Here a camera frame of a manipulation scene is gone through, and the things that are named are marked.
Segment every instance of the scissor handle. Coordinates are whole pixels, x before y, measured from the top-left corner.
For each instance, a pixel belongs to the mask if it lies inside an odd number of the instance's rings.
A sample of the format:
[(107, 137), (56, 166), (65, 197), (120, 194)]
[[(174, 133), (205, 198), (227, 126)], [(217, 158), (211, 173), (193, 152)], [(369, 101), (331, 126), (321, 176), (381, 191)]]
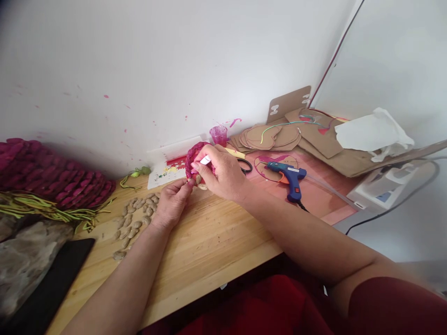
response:
[(253, 165), (248, 160), (245, 160), (244, 158), (238, 158), (237, 161), (241, 161), (241, 162), (247, 164), (250, 167), (249, 170), (244, 169), (243, 167), (241, 167), (241, 170), (242, 170), (242, 172), (244, 174), (247, 174), (247, 173), (250, 173), (251, 171), (253, 171)]

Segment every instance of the pink cup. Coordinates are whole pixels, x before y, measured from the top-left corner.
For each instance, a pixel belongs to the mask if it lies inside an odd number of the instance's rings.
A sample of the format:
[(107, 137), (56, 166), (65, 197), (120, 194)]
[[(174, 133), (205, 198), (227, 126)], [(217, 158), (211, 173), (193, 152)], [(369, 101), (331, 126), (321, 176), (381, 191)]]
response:
[(210, 129), (210, 135), (214, 144), (220, 144), (222, 147), (227, 146), (227, 127), (219, 125)]

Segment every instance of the blue glue gun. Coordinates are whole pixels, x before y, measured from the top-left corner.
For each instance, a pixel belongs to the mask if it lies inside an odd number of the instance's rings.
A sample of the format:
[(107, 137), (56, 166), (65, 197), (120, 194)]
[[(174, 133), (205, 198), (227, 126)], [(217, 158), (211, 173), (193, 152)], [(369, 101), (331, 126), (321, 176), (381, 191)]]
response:
[(293, 203), (300, 204), (301, 203), (301, 191), (299, 189), (298, 180), (306, 177), (307, 171), (303, 168), (295, 169), (292, 165), (287, 165), (283, 163), (277, 162), (261, 162), (267, 165), (269, 170), (274, 172), (279, 172), (283, 177), (279, 182), (283, 182), (285, 184), (289, 184), (290, 191), (287, 195), (287, 200)]

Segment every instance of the dark red shirt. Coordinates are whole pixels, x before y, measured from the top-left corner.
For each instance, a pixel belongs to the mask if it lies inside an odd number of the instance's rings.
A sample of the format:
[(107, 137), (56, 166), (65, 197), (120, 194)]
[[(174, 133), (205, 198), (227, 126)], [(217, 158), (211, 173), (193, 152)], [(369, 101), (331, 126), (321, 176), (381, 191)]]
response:
[(355, 288), (349, 316), (343, 318), (322, 292), (275, 275), (180, 334), (447, 334), (447, 301), (409, 282), (378, 277)]

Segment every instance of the glue stick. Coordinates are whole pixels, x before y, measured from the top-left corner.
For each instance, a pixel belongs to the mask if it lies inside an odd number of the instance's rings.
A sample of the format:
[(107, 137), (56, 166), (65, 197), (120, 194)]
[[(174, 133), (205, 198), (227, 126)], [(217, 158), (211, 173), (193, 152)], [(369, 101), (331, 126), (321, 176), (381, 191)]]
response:
[(211, 158), (208, 155), (206, 155), (205, 157), (202, 158), (200, 164), (207, 165), (209, 162), (211, 162)]

